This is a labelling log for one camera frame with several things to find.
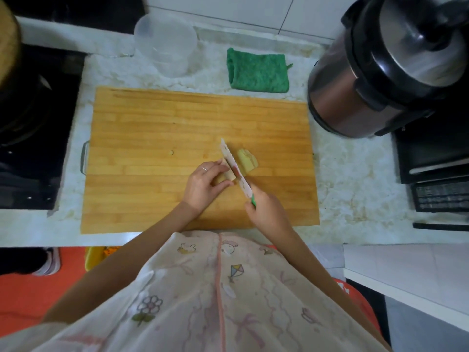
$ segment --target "green cloth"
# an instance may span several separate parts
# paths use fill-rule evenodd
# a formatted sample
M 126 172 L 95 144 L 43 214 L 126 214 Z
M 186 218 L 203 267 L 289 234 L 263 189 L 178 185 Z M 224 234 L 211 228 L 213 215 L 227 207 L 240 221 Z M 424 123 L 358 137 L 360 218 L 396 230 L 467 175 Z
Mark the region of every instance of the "green cloth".
M 228 49 L 226 66 L 231 88 L 261 92 L 287 92 L 290 88 L 284 54 L 256 55 Z

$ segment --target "marble countertop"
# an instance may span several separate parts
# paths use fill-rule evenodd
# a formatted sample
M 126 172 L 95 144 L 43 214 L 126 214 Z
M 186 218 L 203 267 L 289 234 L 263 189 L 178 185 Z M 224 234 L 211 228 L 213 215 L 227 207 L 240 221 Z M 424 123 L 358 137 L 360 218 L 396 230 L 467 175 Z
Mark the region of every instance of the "marble countertop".
M 0 246 L 122 245 L 138 234 L 80 234 L 85 188 L 85 176 L 80 173 L 80 154 L 83 143 L 90 139 L 93 101 L 99 85 L 306 100 L 307 78 L 323 51 L 320 46 L 284 36 L 214 26 L 196 30 L 199 43 L 189 74 L 178 79 L 160 76 L 139 52 L 133 56 L 125 55 L 127 35 L 122 35 L 126 37 L 125 41 L 119 40 L 115 34 L 111 38 L 106 34 L 94 37 L 95 44 L 99 43 L 96 39 L 103 38 L 103 46 L 109 45 L 111 51 L 97 51 L 98 54 L 91 54 L 85 60 L 56 209 L 49 212 L 0 210 Z M 35 32 L 34 42 L 38 44 L 40 30 L 36 27 Z M 86 38 L 84 36 L 80 41 L 86 42 Z M 118 47 L 116 42 L 125 45 L 124 51 L 109 56 Z M 54 46 L 50 39 L 44 45 Z M 290 91 L 266 94 L 231 89 L 226 70 L 226 50 L 230 46 L 252 53 L 285 53 L 287 64 L 294 64 L 288 71 Z M 80 50 L 80 45 L 75 44 L 74 47 L 74 50 Z M 463 217 L 447 213 L 417 213 L 412 209 L 407 187 L 400 184 L 397 177 L 390 135 L 345 139 L 326 132 L 311 117 L 310 130 L 321 224 L 295 227 L 307 244 L 469 242 L 469 235 L 465 232 L 412 228 L 415 220 L 460 223 Z M 257 230 L 234 231 L 265 240 Z

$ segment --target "stainless steel lid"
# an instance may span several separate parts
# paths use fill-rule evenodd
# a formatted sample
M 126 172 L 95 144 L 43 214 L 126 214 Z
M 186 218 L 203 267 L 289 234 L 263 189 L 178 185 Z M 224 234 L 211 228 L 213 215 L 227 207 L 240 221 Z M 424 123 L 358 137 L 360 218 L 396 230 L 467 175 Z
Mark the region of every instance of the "stainless steel lid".
M 429 51 L 424 37 L 409 23 L 394 0 L 384 0 L 379 15 L 383 42 L 392 59 L 410 77 L 426 85 L 446 87 L 457 82 L 467 66 L 466 43 L 454 30 L 447 47 Z M 385 64 L 380 64 L 386 73 Z

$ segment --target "electric pressure cooker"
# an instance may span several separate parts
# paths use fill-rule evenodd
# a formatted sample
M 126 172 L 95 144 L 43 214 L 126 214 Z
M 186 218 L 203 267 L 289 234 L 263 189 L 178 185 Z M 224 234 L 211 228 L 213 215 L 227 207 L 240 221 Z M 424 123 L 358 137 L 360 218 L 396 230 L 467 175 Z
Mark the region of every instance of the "electric pressure cooker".
M 358 0 L 314 66 L 309 109 L 346 137 L 384 135 L 433 113 L 467 70 L 469 1 Z

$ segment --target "wooden cutting board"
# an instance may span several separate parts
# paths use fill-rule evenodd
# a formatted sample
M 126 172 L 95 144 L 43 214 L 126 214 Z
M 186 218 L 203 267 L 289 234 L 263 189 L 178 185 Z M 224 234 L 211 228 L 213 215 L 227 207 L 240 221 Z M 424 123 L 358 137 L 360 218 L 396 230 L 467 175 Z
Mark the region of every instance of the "wooden cutting board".
M 174 91 L 96 91 L 81 232 L 138 232 L 181 201 L 187 177 L 221 158 L 224 138 L 259 167 L 247 179 L 272 192 L 294 226 L 318 225 L 305 103 Z M 190 229 L 252 227 L 239 185 L 226 189 Z

